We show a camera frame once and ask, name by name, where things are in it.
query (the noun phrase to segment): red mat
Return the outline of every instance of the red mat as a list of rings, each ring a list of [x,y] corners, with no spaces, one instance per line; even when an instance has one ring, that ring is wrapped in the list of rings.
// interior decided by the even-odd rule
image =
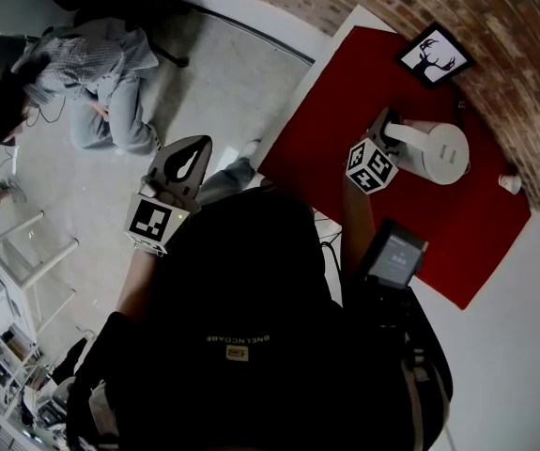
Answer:
[[[324,69],[262,163],[260,172],[336,222],[350,146],[385,106],[403,118],[455,123],[455,88],[428,90],[394,57],[399,35],[356,27]],[[376,223],[389,216],[429,241],[418,277],[461,309],[468,306],[530,217],[524,194],[498,185],[508,170],[489,130],[462,113],[471,171],[440,186],[399,171],[372,195]]]

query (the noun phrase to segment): woman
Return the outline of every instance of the woman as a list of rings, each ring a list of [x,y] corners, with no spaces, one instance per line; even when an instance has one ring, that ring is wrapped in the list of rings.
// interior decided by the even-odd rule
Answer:
[[[147,155],[161,147],[142,121],[140,79],[159,65],[142,29],[117,19],[58,28],[25,51],[0,80],[0,145],[17,134],[28,109],[69,98],[71,141],[77,148],[118,146]]]

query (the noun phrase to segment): framed picture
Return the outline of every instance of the framed picture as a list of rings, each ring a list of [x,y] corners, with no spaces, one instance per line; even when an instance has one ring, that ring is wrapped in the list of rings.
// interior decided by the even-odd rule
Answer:
[[[428,88],[446,82],[474,59],[439,23],[432,23],[395,58]]]

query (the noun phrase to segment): concrete floor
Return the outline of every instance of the concrete floor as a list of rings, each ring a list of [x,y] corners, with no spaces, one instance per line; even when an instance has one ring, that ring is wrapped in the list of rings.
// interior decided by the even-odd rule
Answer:
[[[187,135],[210,135],[214,147],[208,175],[262,135],[308,70],[298,58],[266,41],[196,12],[168,20],[155,40],[174,54],[187,54],[191,65],[179,70],[162,61],[142,87],[145,121],[156,125],[165,144]],[[56,100],[42,112],[54,119],[62,103]],[[40,119],[24,130],[15,179],[28,202],[0,207],[0,231],[45,211],[43,221],[17,243],[35,249],[34,263],[70,238],[80,242],[37,285],[44,316],[71,289],[76,292],[41,335],[50,357],[80,337],[76,326],[97,332],[115,309],[132,253],[123,234],[124,219],[150,160],[112,150],[76,150],[67,127],[68,113],[63,112],[55,123]],[[4,157],[0,149],[0,162]],[[0,177],[10,172],[6,163]]]

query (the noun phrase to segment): small screen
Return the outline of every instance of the small screen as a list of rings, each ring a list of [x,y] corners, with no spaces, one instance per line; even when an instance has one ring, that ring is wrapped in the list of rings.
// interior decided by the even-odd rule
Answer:
[[[404,288],[416,270],[422,250],[391,235],[369,274]]]

